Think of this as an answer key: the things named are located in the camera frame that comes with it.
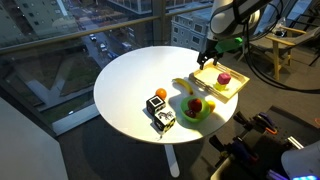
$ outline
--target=parked car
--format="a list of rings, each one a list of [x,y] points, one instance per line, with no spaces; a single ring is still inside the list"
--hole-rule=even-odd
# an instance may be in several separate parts
[[[87,30],[87,28],[85,27],[85,26],[83,26],[83,25],[78,25],[78,28],[79,28],[79,30]]]
[[[89,37],[90,37],[91,41],[97,40],[97,37],[94,34],[90,34]]]
[[[115,52],[113,52],[111,50],[108,50],[107,55],[111,60],[114,60],[115,58],[119,57],[118,54],[116,54]]]
[[[124,49],[126,52],[132,50],[132,46],[131,46],[131,44],[128,43],[128,42],[123,42],[123,43],[122,43],[122,47],[123,47],[123,49]]]
[[[103,43],[100,44],[101,51],[107,51],[107,46]]]

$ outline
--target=table leg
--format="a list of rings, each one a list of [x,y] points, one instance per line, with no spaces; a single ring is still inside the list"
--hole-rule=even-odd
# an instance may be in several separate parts
[[[164,148],[167,154],[167,160],[172,177],[178,177],[180,174],[178,162],[172,144],[165,144]]]

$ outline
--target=table top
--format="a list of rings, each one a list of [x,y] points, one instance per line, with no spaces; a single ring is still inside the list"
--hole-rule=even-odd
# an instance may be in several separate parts
[[[233,115],[238,94],[222,103],[189,81],[194,95],[216,104],[208,118],[191,123],[184,120],[180,112],[180,102],[188,93],[172,81],[174,78],[188,80],[189,74],[199,69],[198,54],[186,48],[152,46],[116,58],[100,72],[94,85],[94,100],[101,116],[123,134],[148,143],[184,143],[217,131]],[[158,88],[167,91],[166,106],[176,114],[175,124],[162,137],[146,110],[146,101]]]

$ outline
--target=white wall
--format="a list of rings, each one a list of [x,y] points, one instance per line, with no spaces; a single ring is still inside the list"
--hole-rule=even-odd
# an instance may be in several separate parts
[[[68,179],[59,143],[2,98],[0,179]]]

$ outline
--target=banana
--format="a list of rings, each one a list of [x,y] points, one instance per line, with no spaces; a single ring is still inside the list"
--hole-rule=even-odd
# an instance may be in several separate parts
[[[182,79],[182,78],[175,78],[173,81],[177,82],[178,84],[182,85],[190,95],[193,95],[193,89],[190,86],[189,82]]]

